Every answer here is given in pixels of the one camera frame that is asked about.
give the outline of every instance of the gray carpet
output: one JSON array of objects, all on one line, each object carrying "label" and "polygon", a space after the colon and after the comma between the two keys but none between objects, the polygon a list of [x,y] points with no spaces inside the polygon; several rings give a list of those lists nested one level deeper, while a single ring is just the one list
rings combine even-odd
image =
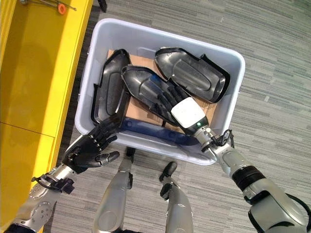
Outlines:
[{"label": "gray carpet", "polygon": [[[118,18],[240,52],[246,72],[231,121],[238,151],[286,192],[311,205],[311,2],[303,0],[110,0],[92,9],[72,92],[60,157],[79,133],[74,115],[92,29]],[[109,148],[124,151],[124,148]],[[157,178],[168,157],[137,151],[124,229],[165,231],[167,203]],[[91,232],[92,221],[121,158],[79,175],[58,201],[45,232]],[[249,205],[219,165],[181,161],[173,175],[187,193],[196,233],[254,233]]]}]

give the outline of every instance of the robot finger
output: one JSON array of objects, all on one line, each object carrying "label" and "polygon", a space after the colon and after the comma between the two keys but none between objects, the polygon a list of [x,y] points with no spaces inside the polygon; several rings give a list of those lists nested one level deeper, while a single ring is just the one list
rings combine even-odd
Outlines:
[{"label": "robot finger", "polygon": [[181,98],[184,100],[186,98],[188,98],[189,96],[187,95],[187,93],[184,91],[183,88],[181,88],[180,86],[177,86],[176,91],[178,92],[179,96],[181,96]]},{"label": "robot finger", "polygon": [[100,154],[98,155],[95,160],[101,164],[101,166],[105,166],[106,164],[114,161],[116,158],[120,156],[118,151],[111,152],[109,154]]},{"label": "robot finger", "polygon": [[175,98],[175,100],[177,101],[177,103],[179,103],[180,101],[183,100],[183,98],[178,94],[178,92],[175,90],[175,88],[173,86],[170,86],[168,88],[168,90],[170,91],[170,93],[172,94],[172,96]]},{"label": "robot finger", "polygon": [[164,107],[168,110],[172,110],[172,105],[167,101],[167,99],[161,94],[158,95],[158,99],[163,103]]},{"label": "robot finger", "polygon": [[167,92],[163,92],[163,95],[165,96],[165,98],[170,102],[170,104],[174,107],[175,105],[177,105],[176,100]]}]

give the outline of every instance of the cable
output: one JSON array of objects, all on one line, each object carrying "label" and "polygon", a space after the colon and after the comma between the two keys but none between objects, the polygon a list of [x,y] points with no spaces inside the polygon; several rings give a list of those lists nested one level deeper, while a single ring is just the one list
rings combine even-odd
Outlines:
[{"label": "cable", "polygon": [[302,200],[300,200],[299,198],[290,195],[290,194],[286,194],[290,199],[293,199],[294,201],[298,202],[306,211],[309,217],[309,221],[308,221],[308,225],[307,225],[307,232],[310,232],[311,229],[311,210],[309,208],[309,206],[307,206],[306,203],[304,203]]},{"label": "cable", "polygon": [[226,130],[222,136],[219,138],[212,137],[211,138],[216,146],[222,147],[224,146],[230,139],[231,147],[234,148],[234,140],[232,130]]}]

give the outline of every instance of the yellow shelf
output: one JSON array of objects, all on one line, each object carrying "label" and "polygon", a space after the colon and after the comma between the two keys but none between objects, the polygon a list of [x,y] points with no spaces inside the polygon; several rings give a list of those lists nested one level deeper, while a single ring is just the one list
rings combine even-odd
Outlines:
[{"label": "yellow shelf", "polygon": [[1,9],[12,15],[0,64],[1,226],[26,200],[31,177],[55,166],[93,1],[64,1],[77,11],[63,16],[9,2]]}]

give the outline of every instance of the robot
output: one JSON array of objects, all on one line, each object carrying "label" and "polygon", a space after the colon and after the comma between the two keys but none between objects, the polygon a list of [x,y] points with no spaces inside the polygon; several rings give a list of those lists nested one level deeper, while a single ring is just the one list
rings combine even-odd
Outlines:
[{"label": "robot", "polygon": [[[200,106],[187,95],[176,99],[160,97],[179,126],[193,135],[202,151],[213,154],[223,171],[230,176],[251,205],[249,219],[259,233],[306,233],[311,228],[311,211],[298,198],[285,194],[273,181],[266,178],[252,163],[234,149],[233,135],[227,130],[217,136],[208,126]],[[104,166],[119,156],[117,151],[102,153],[108,144],[117,139],[111,136],[121,120],[112,115],[97,125],[89,134],[80,136],[64,155],[62,163],[52,171],[33,178],[37,184],[20,207],[16,218],[5,233],[34,233],[49,220],[53,206],[61,193],[74,189],[72,178],[90,167]],[[128,148],[117,174],[105,191],[93,223],[93,233],[136,233],[123,230],[126,191],[132,187],[131,164],[135,149]],[[171,178],[177,164],[170,162],[159,177],[160,195],[168,200],[166,233],[192,233],[192,211],[187,196]],[[309,215],[308,224],[293,200],[300,203]]]}]

